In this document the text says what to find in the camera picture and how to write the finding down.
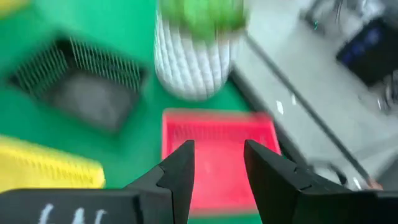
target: green plush toy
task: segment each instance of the green plush toy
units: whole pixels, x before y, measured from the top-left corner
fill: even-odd
[[[160,0],[162,17],[188,29],[194,39],[212,41],[246,25],[243,0]]]

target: red basket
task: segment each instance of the red basket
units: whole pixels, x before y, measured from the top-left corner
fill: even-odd
[[[162,158],[195,140],[191,213],[256,209],[243,159],[246,139],[280,154],[272,120],[265,114],[168,110],[163,114]]]

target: floor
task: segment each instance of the floor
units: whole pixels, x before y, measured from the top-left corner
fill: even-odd
[[[236,65],[306,160],[332,161],[346,172],[349,187],[355,189],[354,178],[359,184],[363,180],[307,106],[375,178],[398,151],[398,118],[380,113],[375,97],[335,60],[362,22],[342,12],[343,35],[331,29],[321,36],[299,19],[309,4],[307,0],[252,0],[248,36],[240,43]],[[320,173],[336,180],[324,170]]]

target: green table surface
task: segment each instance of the green table surface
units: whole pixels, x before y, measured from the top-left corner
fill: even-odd
[[[0,21],[0,133],[100,161],[106,188],[121,188],[160,162],[164,109],[249,110],[231,82],[200,103],[168,94],[153,73],[154,22],[152,0],[36,0]],[[152,71],[119,134],[93,128],[32,101],[7,84],[9,71],[60,29],[112,46]],[[190,219],[190,223],[260,222],[258,214]]]

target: green object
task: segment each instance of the green object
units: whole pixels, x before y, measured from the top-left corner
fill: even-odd
[[[215,40],[246,25],[244,0],[160,0],[162,18],[198,40]]]
[[[6,75],[32,49],[41,49],[59,28],[91,37],[151,68],[136,110],[120,134],[110,135],[34,102],[6,83]],[[188,103],[169,95],[153,74],[155,1],[37,0],[34,7],[0,21],[0,133],[100,161],[107,188],[121,188],[160,162],[166,108],[248,111],[230,82],[214,97]],[[192,218],[190,223],[260,223],[259,215]]]

